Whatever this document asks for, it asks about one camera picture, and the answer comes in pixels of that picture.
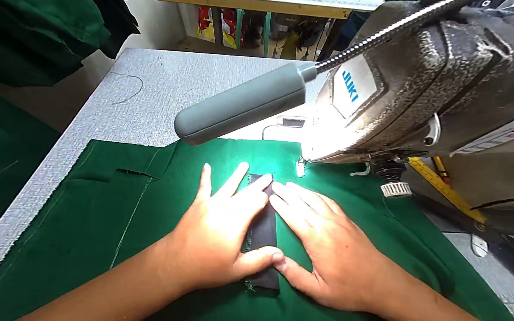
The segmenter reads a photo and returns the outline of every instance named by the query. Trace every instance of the fingernail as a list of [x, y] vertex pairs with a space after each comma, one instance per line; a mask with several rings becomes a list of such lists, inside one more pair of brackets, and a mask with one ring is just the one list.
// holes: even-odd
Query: fingernail
[[285, 255], [283, 253], [273, 254], [273, 264], [280, 264], [285, 261]]

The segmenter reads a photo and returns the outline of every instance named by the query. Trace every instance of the right hand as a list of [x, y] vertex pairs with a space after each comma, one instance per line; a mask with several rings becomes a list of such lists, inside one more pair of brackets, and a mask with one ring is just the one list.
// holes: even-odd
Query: right hand
[[275, 268], [324, 306], [377, 313], [386, 283], [407, 273], [380, 253], [332, 199], [290, 182], [272, 187], [271, 205], [301, 239], [313, 266], [308, 272], [285, 257]]

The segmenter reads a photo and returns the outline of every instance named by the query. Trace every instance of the black fabric strip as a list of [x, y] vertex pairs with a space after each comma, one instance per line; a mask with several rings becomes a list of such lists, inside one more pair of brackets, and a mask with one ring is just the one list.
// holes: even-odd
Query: black fabric strip
[[[249, 174], [249, 184], [256, 181], [262, 175]], [[264, 192], [271, 196], [273, 189], [271, 185], [265, 188]], [[275, 224], [275, 209], [270, 203], [253, 218], [249, 225], [246, 238], [246, 250], [253, 251], [263, 246], [277, 246], [277, 228]], [[254, 286], [279, 289], [279, 276], [274, 267], [267, 267], [265, 270], [248, 276], [246, 285], [253, 289]]]

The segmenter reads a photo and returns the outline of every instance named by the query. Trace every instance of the yellow measuring tape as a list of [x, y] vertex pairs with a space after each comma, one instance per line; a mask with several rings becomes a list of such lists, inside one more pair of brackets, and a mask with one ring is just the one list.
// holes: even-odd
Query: yellow measuring tape
[[421, 161], [419, 157], [410, 157], [409, 164], [415, 169], [420, 175], [425, 178], [432, 186], [435, 187], [446, 197], [456, 208], [465, 213], [465, 215], [474, 219], [477, 222], [485, 223], [487, 218], [481, 214], [478, 210], [470, 210], [471, 205], [459, 196], [457, 192], [453, 190], [449, 185], [445, 184], [443, 180], [434, 172], [429, 166]]

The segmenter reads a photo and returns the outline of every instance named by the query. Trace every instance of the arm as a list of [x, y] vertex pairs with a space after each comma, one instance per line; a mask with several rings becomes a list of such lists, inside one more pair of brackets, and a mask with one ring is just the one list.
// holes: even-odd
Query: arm
[[270, 202], [303, 241], [313, 270], [287, 257], [274, 266], [318, 303], [390, 321], [477, 321], [378, 252], [333, 200], [294, 183], [273, 190]]
[[283, 260], [275, 247], [239, 252], [272, 181], [264, 175], [235, 193], [248, 168], [241, 163], [211, 196], [206, 164], [196, 199], [171, 233], [21, 320], [142, 319], [190, 291], [225, 285]]

